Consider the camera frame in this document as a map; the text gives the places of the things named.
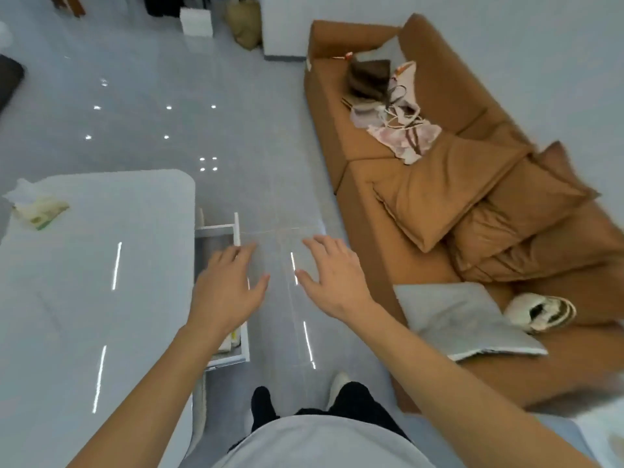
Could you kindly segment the paper item in drawer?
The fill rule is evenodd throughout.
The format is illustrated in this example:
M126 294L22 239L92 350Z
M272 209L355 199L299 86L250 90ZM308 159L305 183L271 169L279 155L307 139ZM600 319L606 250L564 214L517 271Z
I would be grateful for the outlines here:
M242 326L232 331L222 342L216 352L218 357L232 356L239 354L242 346Z

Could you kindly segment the black mat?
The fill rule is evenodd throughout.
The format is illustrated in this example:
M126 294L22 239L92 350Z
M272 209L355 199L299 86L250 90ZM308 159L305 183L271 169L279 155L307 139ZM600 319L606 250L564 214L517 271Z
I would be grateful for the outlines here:
M25 67L18 61L0 54L0 115L26 76Z

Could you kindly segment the person's right hand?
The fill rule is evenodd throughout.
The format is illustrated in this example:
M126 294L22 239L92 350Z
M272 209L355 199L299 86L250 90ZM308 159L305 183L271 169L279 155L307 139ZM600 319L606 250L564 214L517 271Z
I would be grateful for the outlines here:
M374 306L357 254L343 240L328 235L304 238L322 286L322 297L312 299L325 314L348 326L360 311Z

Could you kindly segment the wooden chair leg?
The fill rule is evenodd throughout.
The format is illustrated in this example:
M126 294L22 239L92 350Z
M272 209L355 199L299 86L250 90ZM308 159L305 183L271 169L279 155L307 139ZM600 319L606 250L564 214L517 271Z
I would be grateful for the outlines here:
M80 0L51 0L55 9L63 9L70 12L74 17L81 18L86 11Z

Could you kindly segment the dark brown folded cloth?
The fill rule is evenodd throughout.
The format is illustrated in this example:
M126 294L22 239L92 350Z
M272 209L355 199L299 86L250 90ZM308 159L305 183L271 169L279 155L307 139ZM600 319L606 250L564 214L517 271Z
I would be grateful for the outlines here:
M389 59L348 62L346 82L350 93L368 100L385 101L391 78Z

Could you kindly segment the white open drawer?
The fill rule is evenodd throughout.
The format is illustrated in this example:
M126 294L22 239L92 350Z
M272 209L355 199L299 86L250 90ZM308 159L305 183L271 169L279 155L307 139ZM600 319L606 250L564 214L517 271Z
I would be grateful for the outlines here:
M203 211L198 209L196 222L194 244L195 281L197 281L200 273L207 267L208 260L215 251L222 251L229 246L239 246L241 244L240 220L237 212L233 215L232 223L205 226ZM248 323L244 322L241 326L243 328L241 331L242 346L240 353L221 358L214 355L207 365L207 372L251 361Z

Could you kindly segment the green and white tissue packet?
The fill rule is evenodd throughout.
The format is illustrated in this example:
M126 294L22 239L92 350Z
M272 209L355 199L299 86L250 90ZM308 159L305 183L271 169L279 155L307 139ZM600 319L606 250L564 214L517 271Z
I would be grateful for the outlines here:
M19 179L15 188L2 197L11 204L12 213L18 220L36 230L44 229L70 208L65 200L25 179Z

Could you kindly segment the flat brown cushion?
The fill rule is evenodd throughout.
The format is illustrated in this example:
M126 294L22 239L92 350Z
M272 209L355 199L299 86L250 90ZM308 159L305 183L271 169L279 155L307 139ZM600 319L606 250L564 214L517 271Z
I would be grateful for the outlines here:
M441 133L424 157L372 183L376 198L423 253L431 251L512 168L534 151L521 141Z

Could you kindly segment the person's right forearm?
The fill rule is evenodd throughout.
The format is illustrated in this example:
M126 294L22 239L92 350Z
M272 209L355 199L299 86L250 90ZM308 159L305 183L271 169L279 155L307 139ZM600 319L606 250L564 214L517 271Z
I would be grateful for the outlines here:
M425 344L375 302L345 314L467 468L597 468L534 416Z

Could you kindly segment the black hanging clothes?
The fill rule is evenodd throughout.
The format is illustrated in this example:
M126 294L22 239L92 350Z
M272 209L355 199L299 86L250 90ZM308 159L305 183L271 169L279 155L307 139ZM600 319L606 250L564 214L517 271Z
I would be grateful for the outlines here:
M180 17L184 0L143 0L147 13L152 17Z

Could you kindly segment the grey cushion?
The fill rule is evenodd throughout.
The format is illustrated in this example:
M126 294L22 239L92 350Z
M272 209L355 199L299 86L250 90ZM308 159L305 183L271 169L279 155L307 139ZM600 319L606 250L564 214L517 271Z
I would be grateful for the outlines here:
M481 284L397 284L393 289L409 329L455 362L485 354L548 354L503 316Z

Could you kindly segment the plump brown cushion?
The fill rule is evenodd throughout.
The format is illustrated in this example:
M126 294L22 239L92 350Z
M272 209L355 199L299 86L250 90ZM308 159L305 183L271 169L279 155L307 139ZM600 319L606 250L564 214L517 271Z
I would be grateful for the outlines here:
M526 276L524 246L599 196L556 141L523 158L453 227L447 239L452 264L468 281Z

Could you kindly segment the person's white slipper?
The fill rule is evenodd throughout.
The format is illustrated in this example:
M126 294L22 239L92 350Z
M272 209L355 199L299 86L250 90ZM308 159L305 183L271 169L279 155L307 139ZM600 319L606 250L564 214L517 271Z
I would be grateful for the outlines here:
M344 371L339 371L334 379L332 380L332 384L330 386L328 403L325 410L330 410L334 403L336 402L336 398L338 397L341 389L351 382L350 377Z

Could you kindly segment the white box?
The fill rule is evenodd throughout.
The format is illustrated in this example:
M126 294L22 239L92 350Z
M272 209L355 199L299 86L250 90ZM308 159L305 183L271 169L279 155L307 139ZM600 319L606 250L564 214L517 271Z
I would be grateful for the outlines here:
M213 38L212 12L206 8L182 7L179 15L182 31L187 37Z

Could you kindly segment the brown fabric sofa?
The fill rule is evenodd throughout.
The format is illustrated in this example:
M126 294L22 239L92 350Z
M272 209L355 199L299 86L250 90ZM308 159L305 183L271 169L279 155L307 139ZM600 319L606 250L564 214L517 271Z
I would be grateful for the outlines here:
M322 20L311 24L305 92L347 236L372 297L407 326L394 285L468 280L450 259L447 239L453 228L423 253L376 198L372 183L409 165L356 128L342 102L348 60L339 57L371 51L390 40L398 42L407 61L416 62L417 103L441 133L531 142L424 16L412 14L402 28ZM538 154L533 148L529 155ZM624 327L617 323L624 318L624 231L596 198L524 249L528 275L468 282L483 283L501 311L521 291L566 298L578 307L577 322L537 338L548 350L546 356L476 356L462 366L526 408L624 371Z

